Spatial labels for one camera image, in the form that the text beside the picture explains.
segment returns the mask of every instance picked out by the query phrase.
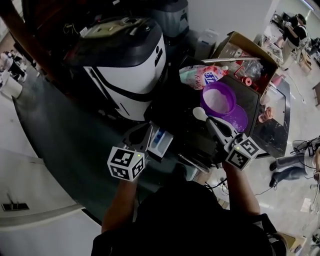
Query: white wall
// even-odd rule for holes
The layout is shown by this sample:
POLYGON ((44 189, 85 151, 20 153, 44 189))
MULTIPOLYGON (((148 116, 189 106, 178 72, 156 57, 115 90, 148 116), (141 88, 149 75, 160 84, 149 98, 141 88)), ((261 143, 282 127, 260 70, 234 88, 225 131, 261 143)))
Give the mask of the white wall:
POLYGON ((89 256, 101 226, 85 213, 36 227, 0 232, 3 256, 89 256))
MULTIPOLYGON (((300 0, 280 0, 276 13, 282 15, 283 12, 287 14, 302 14, 307 17, 310 9, 300 0)), ((306 20, 306 28, 311 38, 320 37, 320 19, 311 12, 306 20)))
POLYGON ((282 15, 283 12, 287 14, 302 14, 304 17, 307 16, 309 8, 303 4, 300 0, 280 0, 275 12, 282 15))
POLYGON ((0 226, 5 222, 3 218, 44 213, 76 204, 41 159, 0 149, 1 204, 10 203, 7 193, 13 202, 26 203, 30 209, 3 211, 0 207, 0 226))
MULTIPOLYGON (((16 8, 17 12, 20 14, 20 16, 23 16, 22 12, 22 3, 21 0, 13 0, 12 1, 14 7, 16 8)), ((8 29, 4 23, 4 21, 0 18, 0 42, 5 37, 5 35, 8 33, 8 29)))
POLYGON ((279 0, 188 0, 189 26, 220 33, 218 41, 237 31, 250 40, 263 33, 279 0))

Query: kitchen appliance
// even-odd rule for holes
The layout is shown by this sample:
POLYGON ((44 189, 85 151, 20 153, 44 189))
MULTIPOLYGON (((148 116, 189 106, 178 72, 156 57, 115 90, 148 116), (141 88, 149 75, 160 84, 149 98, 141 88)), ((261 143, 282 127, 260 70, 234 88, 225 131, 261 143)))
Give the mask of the kitchen appliance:
POLYGON ((194 57, 198 60, 210 58, 215 49, 218 36, 219 33, 212 29, 207 28, 203 31, 196 42, 194 57))
POLYGON ((155 19, 162 28, 166 45, 177 45, 188 33, 187 0, 147 1, 146 9, 147 15, 155 19))
POLYGON ((97 86, 109 105, 134 121, 145 120, 167 71, 162 30, 153 19, 141 17, 121 17, 116 26, 105 22, 89 28, 65 62, 74 73, 87 73, 92 81, 88 90, 97 86))

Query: dark table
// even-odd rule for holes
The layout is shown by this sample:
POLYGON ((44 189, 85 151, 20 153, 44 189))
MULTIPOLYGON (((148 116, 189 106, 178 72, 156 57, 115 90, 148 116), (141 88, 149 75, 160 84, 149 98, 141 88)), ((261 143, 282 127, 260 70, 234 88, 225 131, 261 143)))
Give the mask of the dark table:
MULTIPOLYGON (((175 74, 157 93, 157 98, 153 100, 147 115, 154 123, 174 135, 172 150, 176 154, 183 155, 198 168, 208 171, 217 145, 212 140, 205 122, 197 120, 192 113, 193 108, 200 105, 202 91, 182 84, 178 75, 178 69, 194 65, 204 65, 204 63, 189 56, 182 61, 175 74)), ((259 94, 253 89, 230 75, 223 77, 220 81, 232 88, 236 95, 236 103, 247 113, 248 125, 244 133, 253 137, 256 143, 266 151, 259 157, 282 156, 287 147, 290 123, 288 84, 283 81, 278 87, 279 90, 284 91, 286 97, 285 126, 282 126, 274 119, 265 123, 257 122, 257 116, 264 107, 259 103, 259 94)))
MULTIPOLYGON (((260 157, 272 156, 275 158, 283 157, 286 154, 291 111, 290 85, 282 79, 276 87, 277 91, 285 97, 284 121, 283 125, 274 119, 264 123, 256 122, 252 138, 266 153, 260 157)), ((259 115, 265 110, 264 106, 259 107, 259 115)))
MULTIPOLYGON (((32 67, 14 101, 21 126, 39 158, 77 202, 102 220, 116 193, 119 179, 110 175, 107 160, 112 146, 129 127, 103 119, 65 97, 32 67)), ((162 187, 181 158, 167 152, 162 162, 152 157, 138 180, 140 200, 162 187)), ((186 166, 187 180, 196 169, 186 166)))

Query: tiled floor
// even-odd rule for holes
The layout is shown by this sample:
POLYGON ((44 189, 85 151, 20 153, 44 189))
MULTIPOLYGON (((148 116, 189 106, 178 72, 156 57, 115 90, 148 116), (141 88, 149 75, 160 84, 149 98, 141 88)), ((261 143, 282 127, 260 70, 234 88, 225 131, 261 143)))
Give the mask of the tiled floor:
MULTIPOLYGON (((272 34, 280 36, 275 26, 269 27, 272 34)), ((291 90, 290 128, 286 156, 292 151, 294 140, 310 140, 320 135, 320 110, 316 105, 313 86, 320 82, 320 68, 312 60, 313 69, 308 76, 300 66, 293 62, 289 70, 278 69, 278 74, 284 74, 291 90)), ((252 190, 259 194, 269 188, 272 172, 269 165, 274 161, 273 157, 256 159, 245 170, 252 190)), ((209 183, 217 184, 217 180, 225 177, 222 169, 215 170, 209 179, 209 183)), ((267 191, 257 195, 261 211, 267 213, 278 231, 295 236, 308 237, 318 226, 317 210, 310 213, 301 212, 305 198, 313 201, 316 188, 310 189, 311 184, 316 184, 313 179, 299 179, 294 181, 282 181, 277 190, 267 191)), ((215 189, 217 197, 228 201, 228 195, 220 187, 215 189)))

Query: purple lid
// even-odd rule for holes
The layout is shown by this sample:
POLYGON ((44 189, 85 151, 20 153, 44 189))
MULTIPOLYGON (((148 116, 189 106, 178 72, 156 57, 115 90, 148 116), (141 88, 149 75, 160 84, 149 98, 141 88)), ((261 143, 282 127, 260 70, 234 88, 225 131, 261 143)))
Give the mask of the purple lid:
POLYGON ((222 119, 229 122, 237 132, 243 132, 248 124, 247 113, 239 105, 236 105, 234 111, 229 115, 223 116, 222 119))
POLYGON ((229 115, 230 113, 232 113, 232 111, 235 109, 236 107, 236 95, 235 92, 225 83, 220 82, 220 81, 215 81, 215 82, 211 82, 208 83, 202 90, 201 96, 200 96, 200 106, 204 109, 205 113, 209 116, 214 116, 217 118, 222 118, 224 116, 229 115), (227 104, 229 106, 229 111, 226 113, 219 113, 214 111, 212 108, 210 108, 210 106, 207 105, 205 98, 204 98, 204 94, 212 89, 216 89, 218 90, 221 94, 223 94, 226 97, 227 100, 227 104))

